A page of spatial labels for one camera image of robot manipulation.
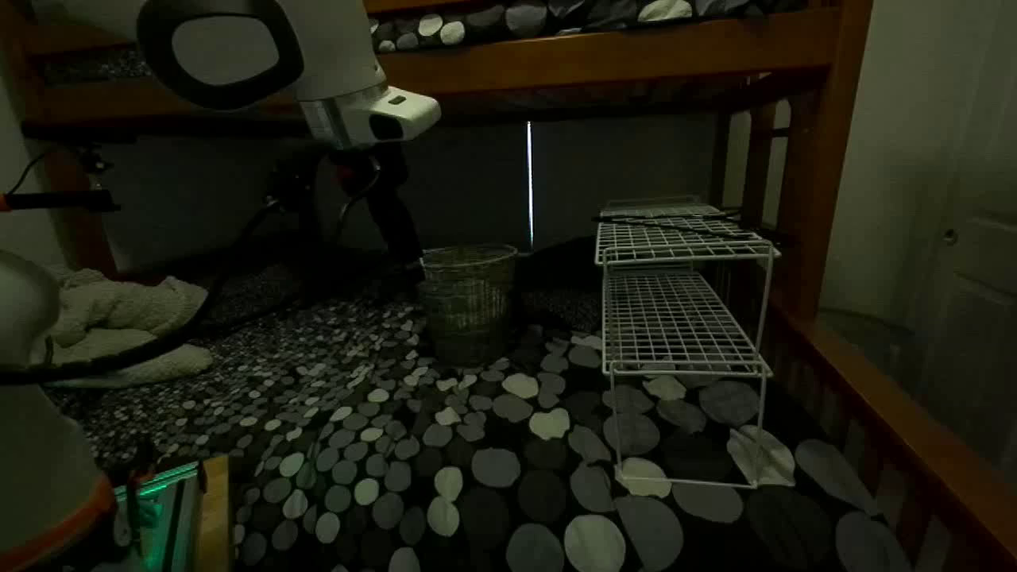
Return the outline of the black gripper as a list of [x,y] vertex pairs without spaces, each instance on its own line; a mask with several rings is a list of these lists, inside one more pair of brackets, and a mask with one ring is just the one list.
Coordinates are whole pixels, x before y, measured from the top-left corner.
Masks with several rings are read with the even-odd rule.
[[403,146],[378,143],[367,151],[332,151],[326,161],[332,165],[339,189],[367,204],[371,224],[395,262],[415,268],[421,246],[410,209],[399,200],[399,189],[410,178]]

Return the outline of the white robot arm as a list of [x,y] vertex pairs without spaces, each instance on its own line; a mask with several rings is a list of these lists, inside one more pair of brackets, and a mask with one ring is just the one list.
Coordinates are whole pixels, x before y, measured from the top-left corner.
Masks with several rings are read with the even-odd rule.
[[[371,47],[361,0],[30,0],[140,46],[151,77],[201,107],[248,107],[289,89],[320,143],[382,143],[396,89]],[[23,382],[57,322],[57,284],[0,256],[0,565],[27,572],[87,539],[114,493],[81,430],[39,382]]]

